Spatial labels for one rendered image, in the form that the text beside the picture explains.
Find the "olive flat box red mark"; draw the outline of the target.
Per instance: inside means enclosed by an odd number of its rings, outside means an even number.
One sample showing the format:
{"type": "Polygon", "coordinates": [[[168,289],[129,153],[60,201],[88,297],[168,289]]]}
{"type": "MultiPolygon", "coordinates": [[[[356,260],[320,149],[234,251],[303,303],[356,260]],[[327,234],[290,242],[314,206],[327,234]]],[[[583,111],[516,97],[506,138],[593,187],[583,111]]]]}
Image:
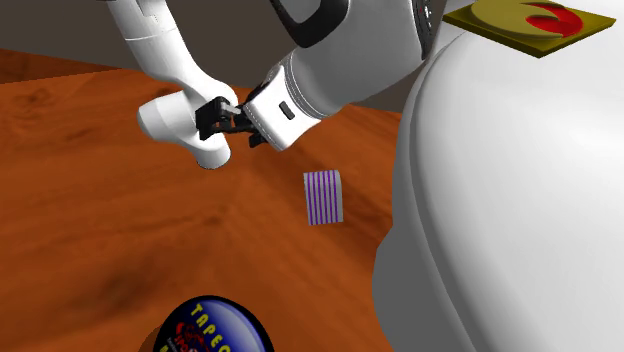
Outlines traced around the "olive flat box red mark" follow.
{"type": "Polygon", "coordinates": [[[476,0],[443,21],[535,58],[542,58],[616,23],[612,17],[553,0],[476,0]]]}

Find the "purple striped grey box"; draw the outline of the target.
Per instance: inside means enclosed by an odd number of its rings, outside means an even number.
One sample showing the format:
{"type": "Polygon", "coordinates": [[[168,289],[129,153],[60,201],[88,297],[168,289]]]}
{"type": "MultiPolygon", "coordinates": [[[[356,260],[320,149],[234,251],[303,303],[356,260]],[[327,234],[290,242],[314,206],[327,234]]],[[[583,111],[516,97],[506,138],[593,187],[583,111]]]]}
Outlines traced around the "purple striped grey box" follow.
{"type": "Polygon", "coordinates": [[[303,181],[308,224],[343,222],[343,192],[339,171],[306,172],[303,181]]]}

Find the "blue round tin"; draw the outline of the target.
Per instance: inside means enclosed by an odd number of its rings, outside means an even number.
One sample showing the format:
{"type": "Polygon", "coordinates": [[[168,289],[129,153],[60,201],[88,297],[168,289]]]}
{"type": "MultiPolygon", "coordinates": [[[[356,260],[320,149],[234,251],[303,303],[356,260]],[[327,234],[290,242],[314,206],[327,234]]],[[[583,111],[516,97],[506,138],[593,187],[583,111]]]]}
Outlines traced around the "blue round tin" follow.
{"type": "Polygon", "coordinates": [[[221,296],[203,295],[168,315],[152,352],[275,352],[275,347],[248,309],[221,296]]]}

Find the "white toilet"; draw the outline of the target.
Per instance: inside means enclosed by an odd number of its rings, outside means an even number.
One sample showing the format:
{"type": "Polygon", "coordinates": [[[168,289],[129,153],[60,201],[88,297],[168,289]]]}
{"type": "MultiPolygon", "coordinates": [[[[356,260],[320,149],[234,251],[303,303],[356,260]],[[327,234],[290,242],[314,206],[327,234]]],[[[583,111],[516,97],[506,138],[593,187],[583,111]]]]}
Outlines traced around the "white toilet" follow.
{"type": "Polygon", "coordinates": [[[393,352],[624,352],[624,0],[543,58],[442,24],[372,278],[393,352]]]}

